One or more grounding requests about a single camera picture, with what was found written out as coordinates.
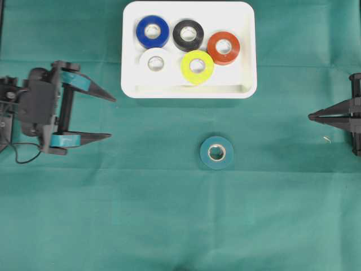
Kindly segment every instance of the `white tray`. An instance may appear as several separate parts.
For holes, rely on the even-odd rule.
[[[150,82],[142,74],[140,56],[145,52],[135,34],[139,21],[148,15],[162,17],[170,37],[163,49],[173,58],[171,83]],[[200,50],[206,51],[208,39],[218,31],[233,33],[240,41],[241,52],[230,65],[214,66],[207,82],[192,86],[182,76],[180,63],[185,52],[174,45],[173,28],[183,19],[192,19],[204,29]],[[244,2],[160,2],[135,1],[123,14],[121,88],[132,98],[226,98],[244,99],[257,89],[256,34],[254,11]]]

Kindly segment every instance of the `black tape roll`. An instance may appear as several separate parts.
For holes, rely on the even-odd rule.
[[[191,27],[196,31],[196,37],[194,40],[186,41],[181,36],[181,31],[185,27]],[[204,31],[202,26],[193,20],[183,20],[180,21],[173,30],[173,39],[176,47],[184,52],[190,52],[197,50],[204,38]]]

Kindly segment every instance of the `tape strip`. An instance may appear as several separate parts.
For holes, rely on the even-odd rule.
[[[221,155],[213,158],[211,154],[212,148],[219,148]],[[234,160],[234,150],[231,142],[223,137],[210,137],[203,142],[200,149],[202,162],[209,168],[220,170],[227,168]]]
[[[148,38],[146,36],[146,28],[151,25],[155,24],[160,28],[160,35],[156,38]],[[162,18],[150,15],[144,17],[139,24],[137,25],[136,29],[137,38],[146,49],[154,48],[154,47],[163,47],[169,38],[169,27],[165,20]]]
[[[200,73],[195,73],[191,70],[191,62],[193,60],[202,60],[205,68]],[[194,85],[202,84],[207,81],[213,74],[214,63],[212,58],[206,52],[195,50],[186,54],[182,59],[181,64],[182,73],[185,79]]]
[[[217,43],[221,40],[226,40],[231,45],[230,51],[222,54],[217,50]],[[228,65],[231,64],[240,52],[240,44],[236,36],[229,32],[217,32],[212,35],[208,41],[207,52],[212,57],[215,64]]]
[[[71,148],[79,147],[81,143],[81,136],[79,134],[53,134],[51,136],[51,147],[60,147],[60,148]]]
[[[61,79],[64,83],[83,91],[88,91],[91,84],[91,81],[88,78],[73,72],[62,72]]]

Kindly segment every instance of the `tape roll hole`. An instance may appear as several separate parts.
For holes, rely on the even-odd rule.
[[[205,70],[205,63],[203,60],[196,58],[190,62],[190,69],[193,73],[201,73]]]
[[[194,41],[197,37],[197,31],[193,27],[183,27],[180,31],[180,37],[187,42]]]
[[[146,35],[147,38],[150,38],[151,40],[155,40],[161,34],[159,25],[148,24],[144,29],[144,34]]]
[[[226,157],[226,149],[220,144],[213,144],[208,149],[208,156],[212,161],[220,162]]]
[[[222,55],[227,55],[232,51],[232,44],[229,40],[221,39],[215,44],[215,49]]]
[[[158,72],[164,68],[164,60],[160,56],[153,56],[148,61],[148,68],[153,72]]]

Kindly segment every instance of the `teal tape roll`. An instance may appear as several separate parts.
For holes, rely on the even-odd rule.
[[[80,146],[79,134],[53,134],[50,147],[71,148]]]
[[[220,170],[228,167],[234,159],[234,150],[231,142],[223,137],[210,137],[203,142],[200,149],[202,162],[209,168]]]
[[[61,74],[61,79],[64,83],[83,91],[88,91],[91,84],[91,81],[88,78],[73,72],[63,72]]]

